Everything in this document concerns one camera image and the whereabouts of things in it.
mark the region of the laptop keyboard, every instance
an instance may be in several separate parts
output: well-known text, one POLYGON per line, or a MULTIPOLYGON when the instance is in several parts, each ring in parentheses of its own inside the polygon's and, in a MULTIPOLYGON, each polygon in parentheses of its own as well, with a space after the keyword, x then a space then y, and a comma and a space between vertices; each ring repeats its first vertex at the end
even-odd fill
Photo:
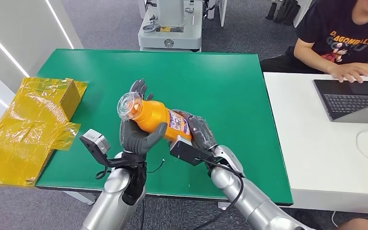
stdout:
POLYGON ((330 112, 351 113, 368 107, 368 96, 324 94, 330 112))

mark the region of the black t-shirt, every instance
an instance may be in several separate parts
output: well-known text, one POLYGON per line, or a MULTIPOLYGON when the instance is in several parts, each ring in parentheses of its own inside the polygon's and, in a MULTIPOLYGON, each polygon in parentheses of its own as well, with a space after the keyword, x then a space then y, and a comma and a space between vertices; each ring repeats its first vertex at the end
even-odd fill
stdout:
POLYGON ((337 64, 368 62, 368 23, 352 21, 356 0, 318 0, 297 27, 312 50, 337 64))

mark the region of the human hand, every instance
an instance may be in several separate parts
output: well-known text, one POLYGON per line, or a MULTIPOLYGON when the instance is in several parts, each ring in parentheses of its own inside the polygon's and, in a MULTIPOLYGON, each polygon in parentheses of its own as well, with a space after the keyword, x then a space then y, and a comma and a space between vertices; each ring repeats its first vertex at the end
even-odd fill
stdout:
POLYGON ((359 83, 363 82, 361 76, 368 77, 368 72, 354 63, 342 64, 342 65, 332 65, 327 73, 331 74, 334 78, 338 79, 339 82, 343 82, 346 78, 350 83, 355 80, 359 83))
MULTIPOLYGON (((143 99, 147 86, 144 79, 135 81, 129 92, 137 92, 143 99)), ((146 97, 146 101, 151 100, 153 94, 146 97)), ((119 141, 125 151, 135 154, 146 154, 160 139, 164 137, 167 130, 167 123, 160 123, 153 133, 148 133, 140 129, 135 121, 121 121, 119 128, 119 141)))
POLYGON ((193 137, 192 144, 194 147, 208 150, 217 145, 212 131, 209 129, 207 122, 202 117, 194 116, 188 112, 177 109, 173 109, 173 111, 183 116, 187 121, 193 137))

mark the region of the black cable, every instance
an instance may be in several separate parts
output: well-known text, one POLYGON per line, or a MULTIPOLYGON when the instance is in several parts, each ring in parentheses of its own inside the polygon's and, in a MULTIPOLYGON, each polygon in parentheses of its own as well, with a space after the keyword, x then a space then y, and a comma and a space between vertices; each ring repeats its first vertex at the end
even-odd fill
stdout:
POLYGON ((213 10, 213 9, 215 9, 215 5, 213 5, 211 8, 206 8, 206 9, 205 9, 205 11, 204 11, 204 13, 206 13, 206 12, 208 12, 208 11, 211 11, 211 10, 213 10))
POLYGON ((144 223, 145 223, 145 198, 142 199, 142 220, 140 224, 140 230, 143 230, 144 223))
POLYGON ((161 164, 157 167, 157 169, 150 171, 150 172, 146 172, 146 173, 154 173, 155 171, 159 170, 159 168, 161 168, 161 166, 164 164, 164 159, 161 161, 161 164))
POLYGON ((201 229, 201 228, 203 228, 203 227, 207 226, 208 224, 210 224, 210 223, 212 223, 212 222, 216 221, 217 219, 219 219, 223 214, 227 213, 227 212, 228 212, 228 210, 230 210, 231 208, 233 208, 233 206, 235 206, 236 202, 239 200, 239 197, 241 197, 242 192, 243 192, 243 186, 244 186, 241 175, 240 175, 238 172, 234 171, 233 169, 227 168, 227 167, 225 167, 225 166, 223 166, 223 165, 216 164, 216 163, 213 163, 213 162, 210 162, 210 161, 207 161, 207 160, 203 160, 203 159, 201 159, 201 161, 204 161, 204 162, 206 162, 206 163, 208 163, 208 164, 212 164, 212 165, 214 165, 214 166, 216 166, 216 167, 220 167, 220 168, 222 168, 222 169, 225 169, 225 170, 227 170, 227 171, 229 171, 229 172, 233 173, 233 174, 234 174, 235 176, 237 176, 237 177, 239 178, 239 180, 241 181, 241 189, 239 190, 238 195, 235 197, 235 199, 232 201, 232 203, 231 203, 231 204, 230 204, 230 205, 229 205, 229 206, 228 206, 228 207, 227 207, 223 212, 219 213, 216 217, 214 217, 214 218, 212 218, 211 220, 209 220, 209 221, 207 221, 207 222, 205 222, 205 223, 203 223, 203 224, 199 225, 198 227, 195 227, 193 230, 201 229))
POLYGON ((108 170, 108 166, 105 166, 105 169, 100 171, 95 175, 95 179, 101 180, 107 173, 112 172, 111 170, 108 170))

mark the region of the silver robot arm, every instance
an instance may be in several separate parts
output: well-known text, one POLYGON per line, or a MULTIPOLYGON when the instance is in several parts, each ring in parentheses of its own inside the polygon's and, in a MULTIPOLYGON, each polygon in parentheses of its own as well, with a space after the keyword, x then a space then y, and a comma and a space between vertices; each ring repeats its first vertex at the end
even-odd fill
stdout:
MULTIPOLYGON (((226 159, 234 171, 243 175, 241 163, 228 147, 218 145, 213 155, 226 159)), ((211 171, 211 179, 230 202, 240 192, 241 182, 238 176, 225 169, 214 167, 211 171)), ((253 230, 312 230, 281 210, 253 182, 247 178, 242 180, 243 191, 235 207, 253 230)))
POLYGON ((124 168, 112 170, 103 186, 103 191, 85 218, 80 230, 121 230, 130 221, 142 196, 134 205, 122 200, 122 195, 130 183, 129 171, 124 168))
POLYGON ((138 164, 137 167, 133 167, 136 170, 128 170, 132 168, 127 165, 135 164, 132 157, 140 161, 142 159, 140 156, 126 155, 124 151, 109 160, 106 153, 110 145, 106 138, 95 130, 88 130, 80 137, 80 140, 97 162, 105 165, 104 174, 108 172, 108 167, 115 167, 112 168, 103 186, 103 191, 92 206, 80 230, 122 230, 146 194, 144 184, 137 183, 143 177, 146 180, 146 175, 138 173, 144 170, 145 174, 146 165, 144 164, 144 168, 141 168, 143 164, 138 164))

